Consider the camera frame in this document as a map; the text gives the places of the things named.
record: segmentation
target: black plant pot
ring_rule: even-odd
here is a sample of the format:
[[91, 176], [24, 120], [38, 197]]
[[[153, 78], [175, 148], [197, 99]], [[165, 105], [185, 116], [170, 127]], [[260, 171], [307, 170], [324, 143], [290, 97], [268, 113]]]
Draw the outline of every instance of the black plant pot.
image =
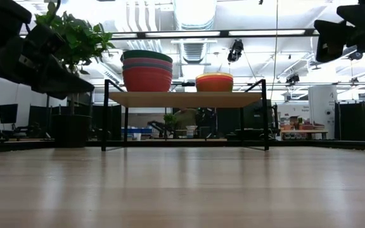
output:
[[56, 147], [86, 146], [90, 121], [91, 117], [84, 115], [53, 115], [53, 137]]

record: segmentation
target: white wall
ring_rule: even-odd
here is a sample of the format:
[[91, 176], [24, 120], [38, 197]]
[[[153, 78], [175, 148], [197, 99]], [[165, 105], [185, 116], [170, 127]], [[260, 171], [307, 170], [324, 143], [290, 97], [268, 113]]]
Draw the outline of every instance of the white wall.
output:
[[[18, 113], [16, 116], [17, 127], [28, 126], [29, 110], [32, 106], [46, 106], [47, 95], [39, 94], [31, 90], [27, 85], [16, 84], [0, 78], [0, 105], [18, 104]], [[59, 100], [50, 99], [50, 105], [66, 105], [67, 99]], [[0, 129], [11, 130], [11, 123], [0, 124]]]
[[304, 119], [309, 118], [309, 103], [308, 101], [304, 103], [284, 103], [279, 104], [277, 107], [277, 112], [281, 113], [281, 118], [288, 114], [289, 117], [299, 116]]

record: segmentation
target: desk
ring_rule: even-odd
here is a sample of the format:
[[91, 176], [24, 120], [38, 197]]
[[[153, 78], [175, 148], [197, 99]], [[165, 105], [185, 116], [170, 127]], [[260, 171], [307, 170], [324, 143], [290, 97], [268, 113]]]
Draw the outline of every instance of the desk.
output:
[[[109, 85], [120, 92], [109, 92]], [[248, 92], [261, 84], [262, 92]], [[264, 117], [264, 150], [268, 150], [268, 117], [267, 117], [267, 89], [266, 80], [262, 79], [252, 85], [245, 92], [125, 92], [111, 80], [105, 80], [104, 109], [103, 109], [103, 139], [102, 151], [106, 151], [108, 121], [108, 100], [111, 99], [125, 107], [125, 129], [128, 124], [129, 108], [240, 108], [240, 125], [244, 129], [243, 107], [262, 99], [262, 113]], [[127, 142], [127, 132], [124, 132], [124, 145]]]
[[283, 134], [285, 133], [304, 133], [307, 134], [307, 139], [312, 139], [313, 134], [322, 134], [322, 139], [326, 139], [326, 134], [328, 133], [328, 130], [282, 130], [281, 138], [283, 138]]

